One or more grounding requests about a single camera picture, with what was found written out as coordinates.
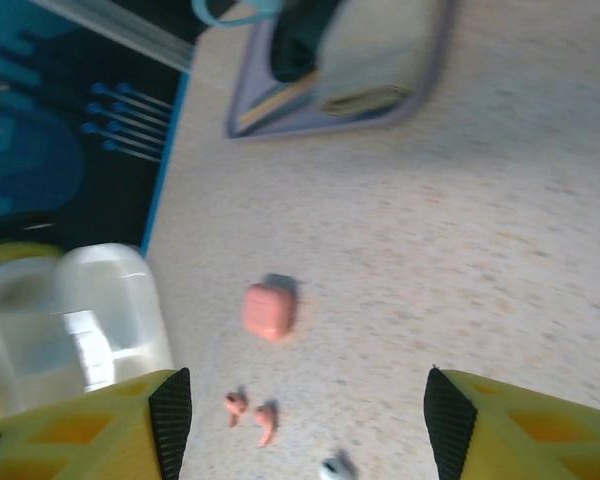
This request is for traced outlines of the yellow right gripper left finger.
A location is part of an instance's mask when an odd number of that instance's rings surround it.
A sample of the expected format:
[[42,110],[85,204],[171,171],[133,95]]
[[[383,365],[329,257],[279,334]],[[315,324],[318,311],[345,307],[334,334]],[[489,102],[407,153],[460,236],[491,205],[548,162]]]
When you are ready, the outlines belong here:
[[177,479],[190,371],[159,370],[0,419],[0,479]]

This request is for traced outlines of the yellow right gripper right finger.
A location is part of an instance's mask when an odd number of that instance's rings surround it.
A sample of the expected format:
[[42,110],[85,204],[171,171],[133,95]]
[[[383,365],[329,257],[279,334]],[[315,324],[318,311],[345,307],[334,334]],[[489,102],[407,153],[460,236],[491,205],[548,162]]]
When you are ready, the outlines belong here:
[[423,410],[441,479],[599,479],[600,410],[432,368]]

